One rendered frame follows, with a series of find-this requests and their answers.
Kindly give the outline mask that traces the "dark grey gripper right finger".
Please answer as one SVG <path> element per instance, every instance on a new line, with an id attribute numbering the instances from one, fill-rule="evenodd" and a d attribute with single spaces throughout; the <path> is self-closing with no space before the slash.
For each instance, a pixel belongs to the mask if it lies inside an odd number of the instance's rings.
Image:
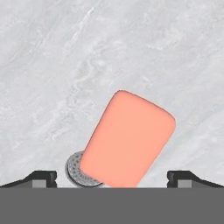
<path id="1" fill-rule="evenodd" d="M 191 171 L 168 171 L 167 172 L 168 188 L 203 188 L 214 187 L 224 188 L 219 185 L 194 175 Z"/>

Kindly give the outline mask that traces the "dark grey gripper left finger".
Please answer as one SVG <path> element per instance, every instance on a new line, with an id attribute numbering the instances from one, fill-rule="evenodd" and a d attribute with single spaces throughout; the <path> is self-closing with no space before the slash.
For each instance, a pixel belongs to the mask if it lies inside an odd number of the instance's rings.
<path id="1" fill-rule="evenodd" d="M 33 171 L 23 179 L 0 185 L 0 188 L 55 188 L 56 179 L 56 171 Z"/>

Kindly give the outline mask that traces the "grey sink drain strainer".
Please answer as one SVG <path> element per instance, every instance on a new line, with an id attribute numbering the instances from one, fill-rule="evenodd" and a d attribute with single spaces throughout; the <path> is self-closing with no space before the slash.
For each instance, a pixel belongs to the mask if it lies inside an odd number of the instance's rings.
<path id="1" fill-rule="evenodd" d="M 77 151 L 66 161 L 66 176 L 79 187 L 94 188 L 102 186 L 102 182 L 90 178 L 80 169 L 80 161 L 83 155 L 82 151 Z"/>

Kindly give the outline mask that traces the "pink bar soap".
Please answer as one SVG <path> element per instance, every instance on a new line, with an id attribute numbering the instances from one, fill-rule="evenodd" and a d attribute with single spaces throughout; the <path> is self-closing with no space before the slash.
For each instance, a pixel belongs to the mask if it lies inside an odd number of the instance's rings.
<path id="1" fill-rule="evenodd" d="M 127 91 L 114 94 L 80 161 L 89 177 L 111 187 L 135 187 L 175 130 L 175 118 Z"/>

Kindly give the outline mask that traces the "grey marble sink basin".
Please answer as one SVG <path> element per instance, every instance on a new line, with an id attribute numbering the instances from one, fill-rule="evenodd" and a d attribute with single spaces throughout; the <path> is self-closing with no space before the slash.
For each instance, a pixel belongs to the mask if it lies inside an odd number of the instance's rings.
<path id="1" fill-rule="evenodd" d="M 0 185 L 55 170 L 127 90 L 176 129 L 142 179 L 224 185 L 224 0 L 0 0 Z"/>

